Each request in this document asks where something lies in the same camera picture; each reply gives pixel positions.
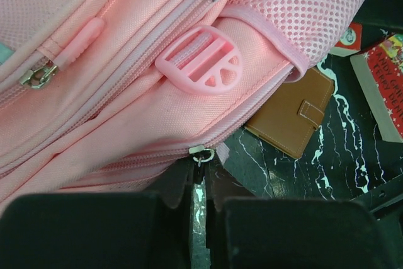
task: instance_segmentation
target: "wallet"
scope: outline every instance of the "wallet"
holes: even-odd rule
[[[301,80],[282,84],[245,128],[299,159],[321,125],[333,92],[333,80],[317,68],[311,68]]]

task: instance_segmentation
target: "backpack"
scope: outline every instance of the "backpack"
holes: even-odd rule
[[[214,149],[363,1],[0,0],[0,212],[27,193],[142,190]]]

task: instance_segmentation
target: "pink plastic buckle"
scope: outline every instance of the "pink plastic buckle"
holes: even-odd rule
[[[207,37],[203,48],[197,37]],[[175,57],[185,54],[184,66]],[[179,89],[190,94],[217,95],[232,90],[242,77],[242,57],[235,43],[212,26],[197,26],[156,59],[156,67]]]

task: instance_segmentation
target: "pink fabric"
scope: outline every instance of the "pink fabric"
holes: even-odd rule
[[[171,161],[186,155],[187,148],[215,145],[240,126],[292,71],[290,62],[297,68],[290,78],[294,80],[322,59],[362,2],[230,0],[221,15],[225,18],[214,22],[227,0],[215,5],[211,0],[96,0],[93,6],[84,6],[86,1],[73,0],[75,5],[67,4],[65,11],[54,11],[58,18],[42,16],[37,25],[43,25],[42,30],[19,40],[14,37],[21,47],[1,66],[0,86],[21,71],[20,64],[35,49],[46,52],[52,40],[65,45],[74,36],[69,34],[70,26],[76,33],[88,16],[95,15],[106,23],[101,36],[47,88],[28,91],[0,110],[0,212],[25,193],[59,188],[142,189]],[[186,18],[171,20],[170,16],[186,3],[203,13],[192,16],[190,11],[193,21],[181,28]],[[159,26],[179,23],[177,27],[184,31],[193,23],[213,22],[233,39],[243,56],[243,76],[232,91],[218,96],[187,94],[153,64],[145,64],[134,65],[144,72],[127,87],[116,88],[119,93],[112,94],[112,100],[99,108],[92,103],[106,84],[120,80],[115,72],[128,58],[147,52],[147,43],[154,39],[150,36]],[[13,40],[7,38],[9,30],[2,35],[0,40]],[[69,124],[83,108],[92,110],[94,106],[95,112]]]

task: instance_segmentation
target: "brown notebook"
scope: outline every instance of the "brown notebook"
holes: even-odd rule
[[[299,159],[319,128],[334,83],[316,68],[296,83],[285,83],[247,122],[246,129]]]

